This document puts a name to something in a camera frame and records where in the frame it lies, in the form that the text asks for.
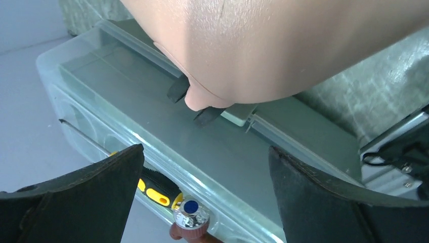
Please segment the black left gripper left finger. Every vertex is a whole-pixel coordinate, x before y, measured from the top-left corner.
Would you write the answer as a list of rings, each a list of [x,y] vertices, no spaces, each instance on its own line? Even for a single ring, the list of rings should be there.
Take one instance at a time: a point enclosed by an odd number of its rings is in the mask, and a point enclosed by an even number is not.
[[[120,242],[143,150],[135,144],[55,179],[1,192],[1,242]]]

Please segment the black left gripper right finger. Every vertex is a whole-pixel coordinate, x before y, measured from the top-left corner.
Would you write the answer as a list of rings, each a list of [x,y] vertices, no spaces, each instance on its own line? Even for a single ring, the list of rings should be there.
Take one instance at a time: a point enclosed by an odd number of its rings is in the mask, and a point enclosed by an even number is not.
[[[279,147],[269,170],[287,242],[428,242],[428,202],[375,192]]]

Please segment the pink hard-shell suitcase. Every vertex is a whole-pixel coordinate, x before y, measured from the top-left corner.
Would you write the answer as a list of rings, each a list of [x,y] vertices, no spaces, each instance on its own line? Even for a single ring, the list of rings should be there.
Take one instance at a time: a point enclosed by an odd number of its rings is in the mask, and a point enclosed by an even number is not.
[[[428,101],[428,1],[123,1],[193,111],[297,95],[361,140]]]

